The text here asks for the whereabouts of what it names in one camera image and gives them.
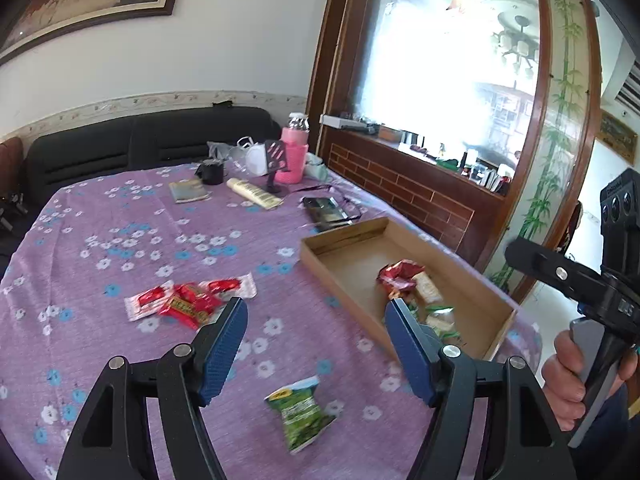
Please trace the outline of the person's right hand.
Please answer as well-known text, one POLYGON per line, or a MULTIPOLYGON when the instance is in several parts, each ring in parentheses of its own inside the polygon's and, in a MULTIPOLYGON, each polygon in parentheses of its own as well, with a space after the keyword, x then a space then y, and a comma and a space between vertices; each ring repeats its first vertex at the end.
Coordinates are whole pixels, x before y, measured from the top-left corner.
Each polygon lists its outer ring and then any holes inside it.
MULTIPOLYGON (((576 422, 586 414, 584 400, 586 387, 578 374, 584 368, 584 357, 578 345, 570 338, 570 332, 563 330, 555 337, 556 353, 544 362, 544 396, 563 432, 572 431, 576 422)), ((638 354, 634 350, 626 352, 620 363, 608 399, 613 399, 620 388, 626 389, 626 381, 634 376, 638 366, 638 354)))

